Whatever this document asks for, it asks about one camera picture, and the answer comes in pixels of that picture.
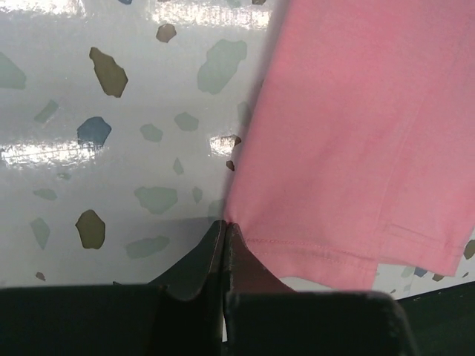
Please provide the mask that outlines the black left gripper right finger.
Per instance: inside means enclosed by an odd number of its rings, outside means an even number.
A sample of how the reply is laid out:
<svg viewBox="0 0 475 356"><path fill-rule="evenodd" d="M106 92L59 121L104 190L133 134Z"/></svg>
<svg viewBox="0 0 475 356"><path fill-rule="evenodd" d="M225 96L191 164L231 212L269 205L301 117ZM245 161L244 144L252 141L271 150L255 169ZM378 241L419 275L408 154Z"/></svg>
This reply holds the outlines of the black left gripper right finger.
<svg viewBox="0 0 475 356"><path fill-rule="evenodd" d="M402 307L376 291L298 292L226 228L224 318L232 355L417 355Z"/></svg>

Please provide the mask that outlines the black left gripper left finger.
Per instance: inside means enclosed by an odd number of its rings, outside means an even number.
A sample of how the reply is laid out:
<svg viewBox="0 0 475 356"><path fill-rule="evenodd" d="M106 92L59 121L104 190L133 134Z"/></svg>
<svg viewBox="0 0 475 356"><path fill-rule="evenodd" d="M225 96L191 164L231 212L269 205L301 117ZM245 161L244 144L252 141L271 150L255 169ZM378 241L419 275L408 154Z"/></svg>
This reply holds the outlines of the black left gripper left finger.
<svg viewBox="0 0 475 356"><path fill-rule="evenodd" d="M3 355L219 355L226 224L146 284L1 290Z"/></svg>

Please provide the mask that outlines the pink t-shirt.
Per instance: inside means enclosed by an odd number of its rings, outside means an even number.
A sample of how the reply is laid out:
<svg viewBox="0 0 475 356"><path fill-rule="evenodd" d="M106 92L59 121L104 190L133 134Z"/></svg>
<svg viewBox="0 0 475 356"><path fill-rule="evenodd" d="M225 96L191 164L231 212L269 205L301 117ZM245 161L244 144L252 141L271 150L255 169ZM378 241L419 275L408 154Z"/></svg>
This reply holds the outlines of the pink t-shirt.
<svg viewBox="0 0 475 356"><path fill-rule="evenodd" d="M474 3L291 1L225 217L277 277L454 275L474 229Z"/></svg>

